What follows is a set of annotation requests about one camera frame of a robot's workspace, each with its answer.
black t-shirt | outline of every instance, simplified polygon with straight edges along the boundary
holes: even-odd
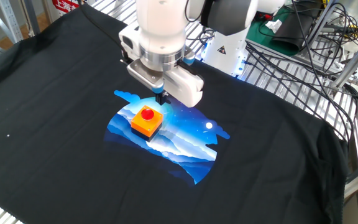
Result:
[[[85,6],[117,40],[125,25]],[[187,108],[127,72],[79,10],[0,56],[0,206],[25,223],[341,223],[346,153],[332,129],[195,62]],[[163,115],[150,142],[130,121]]]

orange block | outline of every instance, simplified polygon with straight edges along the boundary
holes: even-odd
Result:
[[[150,138],[162,124],[163,115],[144,106],[131,121],[131,128]]]

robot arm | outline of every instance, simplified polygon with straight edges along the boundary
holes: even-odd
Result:
[[[127,69],[156,94],[160,104],[167,92],[193,107],[202,98],[204,82],[179,63],[190,65],[195,59],[185,45],[188,18],[231,35],[250,25],[257,8],[258,0],[137,0],[139,24],[133,23],[119,33],[121,45],[132,60]]]

black cable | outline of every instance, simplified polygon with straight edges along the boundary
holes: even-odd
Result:
[[[198,16],[195,20],[193,20],[193,21],[189,20],[189,17],[187,16],[187,6],[188,6],[188,4],[189,4],[189,1],[190,1],[190,0],[187,0],[186,6],[185,6],[185,17],[186,17],[186,20],[187,20],[188,22],[196,22],[196,21],[201,17],[201,15],[203,14],[203,11],[200,12],[199,16]]]
[[[344,8],[344,14],[346,15],[346,9],[345,9],[345,7],[344,7],[342,4],[341,4],[341,3],[335,3],[335,4],[341,5],[341,6]],[[346,136],[347,136],[347,139],[348,139],[348,142],[349,142],[350,139],[351,139],[351,135],[349,135],[349,132],[347,131],[345,120],[343,119],[343,117],[342,117],[342,115],[341,115],[341,113],[340,113],[340,111],[339,111],[340,109],[336,106],[336,103],[335,103],[335,102],[329,97],[329,95],[326,93],[326,90],[324,89],[323,84],[321,84],[320,79],[319,79],[318,76],[317,76],[317,71],[316,71],[316,69],[314,68],[314,64],[313,64],[313,60],[312,60],[312,56],[311,56],[309,44],[308,44],[308,41],[307,41],[307,39],[306,39],[306,37],[305,37],[305,33],[303,32],[301,19],[300,19],[300,17],[299,17],[299,14],[298,14],[298,11],[297,11],[296,7],[294,7],[294,10],[296,11],[296,17],[298,18],[299,27],[300,27],[300,29],[301,29],[302,36],[303,36],[303,38],[304,38],[304,40],[305,40],[306,49],[307,49],[308,54],[309,54],[309,57],[310,57],[310,65],[311,65],[312,68],[313,68],[314,75],[316,76],[316,79],[317,79],[318,83],[319,83],[320,86],[321,86],[321,90],[322,90],[323,93],[327,96],[329,102],[335,107],[335,109],[336,109],[336,111],[337,111],[339,117],[341,118],[341,120],[342,120],[342,122],[343,122],[343,125],[344,125],[345,132],[346,132]],[[345,114],[345,116],[347,116],[347,119],[349,120],[349,122],[350,122],[350,124],[351,124],[351,131],[353,132],[354,127],[353,127],[352,119],[350,118],[350,116],[349,116],[347,113],[344,113],[344,114]]]
[[[251,66],[255,67],[256,69],[258,69],[260,72],[262,72],[262,73],[264,73],[264,74],[266,74],[266,75],[268,75],[268,76],[270,76],[270,77],[273,77],[271,74],[265,72],[264,70],[262,70],[261,68],[259,68],[259,67],[256,66],[256,65],[254,65],[253,63],[247,63],[247,65],[251,65]],[[289,81],[289,82],[293,82],[293,83],[301,83],[302,85],[320,86],[319,84],[308,83],[308,82],[301,82],[301,81],[298,81],[298,80],[291,80],[291,79],[286,79],[286,78],[278,78],[278,77],[277,77],[276,79],[279,79],[279,80],[281,80],[281,81]],[[354,98],[358,98],[358,93],[354,94],[354,93],[350,93],[350,91],[349,91],[349,93],[346,93],[346,92],[344,92],[344,91],[337,91],[337,92],[340,92],[340,93],[342,93],[342,94],[345,94],[345,95],[348,95],[348,96],[351,96],[351,97],[354,97]]]
[[[251,51],[251,52],[255,52],[255,53],[258,54],[258,51],[255,49],[254,46],[250,45],[249,43],[247,43],[247,46],[250,48],[250,51]],[[274,73],[271,72],[262,62],[260,62],[260,60],[259,60],[257,57],[255,57],[255,55],[254,55],[253,53],[251,53],[251,52],[250,52],[251,56],[253,56],[253,58],[255,58],[256,61],[257,61],[258,63],[260,63],[261,66],[263,66],[264,69],[266,69],[266,71],[269,71],[269,73],[271,74],[271,76],[274,77],[274,78],[276,78],[277,81],[278,81],[281,85],[283,85],[283,87],[286,88],[286,89],[288,90],[288,92],[291,93],[291,94],[295,97],[296,100],[298,100],[300,103],[302,103],[302,104],[305,106],[305,108],[307,108],[307,109],[309,109],[310,111],[312,111],[313,115],[317,116],[319,119],[324,120],[324,118],[323,118],[322,116],[320,116],[317,112],[315,112],[313,109],[311,109],[304,101],[302,101],[301,99],[299,99],[299,97],[298,97],[294,92],[292,92],[291,89],[289,89],[289,87],[287,87],[287,86],[281,81],[281,79],[279,79],[276,75],[274,75]],[[339,132],[335,127],[333,127],[333,126],[332,126],[331,124],[329,124],[329,123],[328,123],[328,125],[329,125],[330,127],[332,127],[333,130],[335,130],[340,137],[342,137],[343,139],[346,139],[345,136],[343,136],[343,135],[341,134],[341,132]]]
[[[200,38],[196,38],[196,39],[186,38],[186,40],[208,40],[208,39],[211,39],[212,37],[215,37],[215,36],[211,36],[211,37],[200,37]]]

graphic print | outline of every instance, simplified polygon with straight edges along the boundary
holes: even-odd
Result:
[[[159,168],[185,180],[189,185],[201,181],[215,161],[216,151],[206,145],[217,144],[217,135],[230,138],[215,121],[205,117],[196,108],[187,108],[172,97],[168,98],[169,103],[161,106],[154,97],[141,99],[137,95],[117,90],[114,94],[129,104],[110,120],[104,141],[134,146],[179,165],[179,169]],[[163,114],[161,128],[150,141],[131,131],[131,119],[145,105]]]

